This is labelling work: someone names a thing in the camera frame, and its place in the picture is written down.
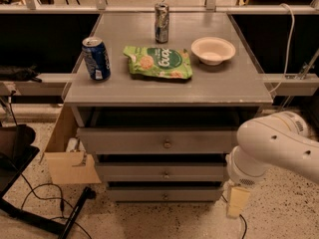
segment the drawer knob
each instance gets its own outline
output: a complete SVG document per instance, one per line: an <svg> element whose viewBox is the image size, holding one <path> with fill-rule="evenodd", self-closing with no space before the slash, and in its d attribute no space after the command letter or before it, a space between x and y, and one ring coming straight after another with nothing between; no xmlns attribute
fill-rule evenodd
<svg viewBox="0 0 319 239"><path fill-rule="evenodd" d="M162 196L162 200L168 201L168 195L167 195L167 194L164 194L164 195Z"/></svg>
<svg viewBox="0 0 319 239"><path fill-rule="evenodd" d="M171 148L171 143L170 143L169 139L165 140L165 142L163 143L163 147L164 148Z"/></svg>
<svg viewBox="0 0 319 239"><path fill-rule="evenodd" d="M163 174L163 178L164 178L164 179L169 179L169 174L168 174L168 172L165 172L165 173Z"/></svg>

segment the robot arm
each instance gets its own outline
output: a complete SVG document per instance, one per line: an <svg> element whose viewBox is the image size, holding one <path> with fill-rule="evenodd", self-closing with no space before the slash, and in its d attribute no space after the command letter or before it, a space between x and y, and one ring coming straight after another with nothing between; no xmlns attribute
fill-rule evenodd
<svg viewBox="0 0 319 239"><path fill-rule="evenodd" d="M306 122L291 112L245 122L237 132L238 146L227 157L230 179L253 186L275 165L319 184L319 142L307 136Z"/></svg>

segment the green chip bag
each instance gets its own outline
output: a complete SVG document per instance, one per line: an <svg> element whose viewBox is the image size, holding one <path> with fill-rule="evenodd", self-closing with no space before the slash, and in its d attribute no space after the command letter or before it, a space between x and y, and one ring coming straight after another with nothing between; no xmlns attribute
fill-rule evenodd
<svg viewBox="0 0 319 239"><path fill-rule="evenodd" d="M192 75L187 50L126 46L131 74L167 79L189 79Z"/></svg>

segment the white cable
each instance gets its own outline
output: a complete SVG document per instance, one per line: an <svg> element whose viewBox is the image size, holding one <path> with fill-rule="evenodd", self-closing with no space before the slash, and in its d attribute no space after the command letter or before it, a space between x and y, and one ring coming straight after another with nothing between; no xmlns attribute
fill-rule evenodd
<svg viewBox="0 0 319 239"><path fill-rule="evenodd" d="M291 22L291 28L290 28L289 38L288 38L288 42L287 42L285 69L283 71L283 75L281 77L280 82L278 83L278 85L275 88L270 90L269 93L272 93L272 92L276 91L279 88L279 86L282 84L282 80L284 78L286 78L288 62L289 62L290 41L291 41L291 36L292 36L292 32L293 32L294 26L295 26L295 16L294 16L293 11L291 10L290 6L287 5L287 4L280 4L280 5L290 11L292 22Z"/></svg>

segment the open cardboard box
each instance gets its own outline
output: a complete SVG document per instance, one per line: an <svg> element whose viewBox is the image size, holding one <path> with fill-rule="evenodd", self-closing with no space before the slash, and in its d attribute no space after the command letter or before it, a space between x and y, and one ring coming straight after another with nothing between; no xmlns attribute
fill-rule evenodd
<svg viewBox="0 0 319 239"><path fill-rule="evenodd" d="M76 136L77 128L71 108L63 107L44 153L55 184L101 183L91 154L87 153L85 164L81 165L83 151L65 152L69 139Z"/></svg>

